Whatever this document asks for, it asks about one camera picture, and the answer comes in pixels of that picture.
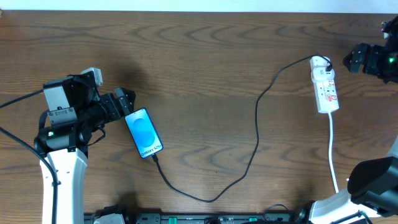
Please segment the blue Galaxy smartphone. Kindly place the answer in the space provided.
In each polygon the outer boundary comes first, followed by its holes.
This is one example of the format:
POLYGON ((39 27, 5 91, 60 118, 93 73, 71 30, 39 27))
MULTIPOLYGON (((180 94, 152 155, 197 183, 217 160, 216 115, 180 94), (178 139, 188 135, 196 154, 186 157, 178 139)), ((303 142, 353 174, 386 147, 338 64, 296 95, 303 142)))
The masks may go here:
POLYGON ((127 115, 124 120, 142 159, 163 150, 162 141, 145 108, 127 115))

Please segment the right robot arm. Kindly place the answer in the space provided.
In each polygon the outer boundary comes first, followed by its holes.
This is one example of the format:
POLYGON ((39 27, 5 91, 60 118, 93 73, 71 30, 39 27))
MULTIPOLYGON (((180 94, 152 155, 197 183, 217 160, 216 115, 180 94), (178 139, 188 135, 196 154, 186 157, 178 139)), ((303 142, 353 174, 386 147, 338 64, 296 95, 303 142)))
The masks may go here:
MULTIPOLYGON (((343 63, 349 72, 374 75, 384 83, 397 82, 397 19, 382 23, 384 46, 359 44, 343 63)), ((334 94, 334 71, 327 58, 310 60, 320 113, 338 109, 334 94)), ((397 144, 385 157, 360 162, 352 171, 346 189, 302 207, 295 223, 370 223, 371 218, 397 215, 397 144)))

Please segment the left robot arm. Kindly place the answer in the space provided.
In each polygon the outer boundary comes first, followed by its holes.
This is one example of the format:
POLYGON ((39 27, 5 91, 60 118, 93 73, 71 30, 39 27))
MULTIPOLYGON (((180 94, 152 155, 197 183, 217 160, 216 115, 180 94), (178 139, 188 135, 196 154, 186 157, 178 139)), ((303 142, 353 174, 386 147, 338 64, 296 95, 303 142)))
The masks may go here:
POLYGON ((117 88, 100 95, 93 71, 44 84, 48 110, 39 119, 35 150, 44 183, 43 223, 84 222, 84 179, 92 134, 133 112, 136 94, 117 88))

